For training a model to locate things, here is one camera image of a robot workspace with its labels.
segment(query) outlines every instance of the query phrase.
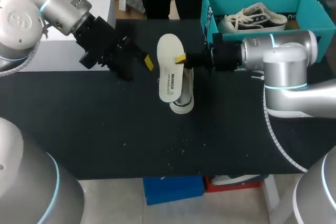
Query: insole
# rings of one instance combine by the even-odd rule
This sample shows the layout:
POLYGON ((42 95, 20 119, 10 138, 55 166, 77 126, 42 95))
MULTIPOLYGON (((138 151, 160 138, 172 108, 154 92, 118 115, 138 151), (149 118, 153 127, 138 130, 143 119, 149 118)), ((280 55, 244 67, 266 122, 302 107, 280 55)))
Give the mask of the insole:
POLYGON ((174 102, 182 92, 184 64, 175 64, 184 54, 180 39, 174 34, 163 35, 158 43, 157 60, 160 66, 159 95, 164 102, 174 102))

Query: shoe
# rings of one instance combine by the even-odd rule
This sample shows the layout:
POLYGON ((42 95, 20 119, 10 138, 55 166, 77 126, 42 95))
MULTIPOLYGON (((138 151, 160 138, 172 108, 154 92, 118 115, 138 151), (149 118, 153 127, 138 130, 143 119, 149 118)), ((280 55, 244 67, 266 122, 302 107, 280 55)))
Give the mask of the shoe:
POLYGON ((194 107, 194 70, 183 69, 182 93, 179 99, 169 104, 176 114, 187 114, 194 107))
POLYGON ((218 31, 222 34, 283 31, 286 23, 287 17, 271 12, 263 3, 257 3, 237 14, 225 16, 218 24, 218 31))

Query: black tablecloth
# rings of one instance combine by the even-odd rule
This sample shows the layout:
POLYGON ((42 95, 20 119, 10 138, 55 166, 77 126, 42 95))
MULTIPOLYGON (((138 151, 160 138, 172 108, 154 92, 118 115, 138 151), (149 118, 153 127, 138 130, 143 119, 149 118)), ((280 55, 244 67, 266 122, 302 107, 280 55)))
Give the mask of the black tablecloth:
MULTIPOLYGON (((199 21, 119 20, 150 53, 174 33, 185 51, 203 49, 199 21)), ((263 82, 249 72, 195 71, 195 107, 174 114, 159 98, 158 69, 135 68, 135 82, 108 71, 26 72, 0 79, 0 116, 34 137, 79 179, 298 173, 278 151, 263 111, 263 82)), ((331 78, 326 63, 309 81, 331 78)), ((309 168, 336 145, 336 120, 275 119, 285 151, 309 168)))

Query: white box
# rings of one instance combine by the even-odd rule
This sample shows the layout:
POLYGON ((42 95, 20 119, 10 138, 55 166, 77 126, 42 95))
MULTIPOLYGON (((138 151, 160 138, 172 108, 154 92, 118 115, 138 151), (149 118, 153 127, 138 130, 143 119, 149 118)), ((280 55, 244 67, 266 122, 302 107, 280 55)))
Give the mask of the white box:
MULTIPOLYGON (((91 14, 102 17, 112 24, 114 19, 114 0, 88 0, 92 4, 91 14)), ((54 27, 49 28, 48 39, 42 36, 39 48, 31 63, 22 72, 42 71, 87 71, 80 58, 85 51, 78 44, 74 36, 63 35, 54 27)), ((94 66, 90 71, 109 70, 107 67, 94 66)))

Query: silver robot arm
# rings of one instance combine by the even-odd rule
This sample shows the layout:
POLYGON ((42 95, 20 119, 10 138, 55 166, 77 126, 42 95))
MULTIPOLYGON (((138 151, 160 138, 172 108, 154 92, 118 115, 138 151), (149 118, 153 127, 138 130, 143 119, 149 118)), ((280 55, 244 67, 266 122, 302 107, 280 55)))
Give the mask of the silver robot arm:
POLYGON ((264 53, 265 97, 270 115, 280 118, 336 118, 336 79, 307 85, 307 53, 277 47, 264 53))
POLYGON ((269 114, 281 118, 336 118, 336 79, 307 85, 307 66, 316 62, 318 44, 311 31, 248 37, 243 42, 223 41, 213 35, 202 54, 186 54, 187 68, 204 66, 233 71, 238 66, 265 72, 269 114))
POLYGON ((43 32, 43 19, 68 36, 73 34, 85 54, 86 68, 107 66, 117 76, 132 81, 132 58, 153 69, 147 53, 128 37, 90 13, 87 0, 1 0, 0 76, 20 70, 34 56, 43 32))
POLYGON ((307 66, 317 58, 311 31, 244 39, 243 65, 264 70, 268 113, 280 118, 336 118, 336 79, 307 84, 307 66))

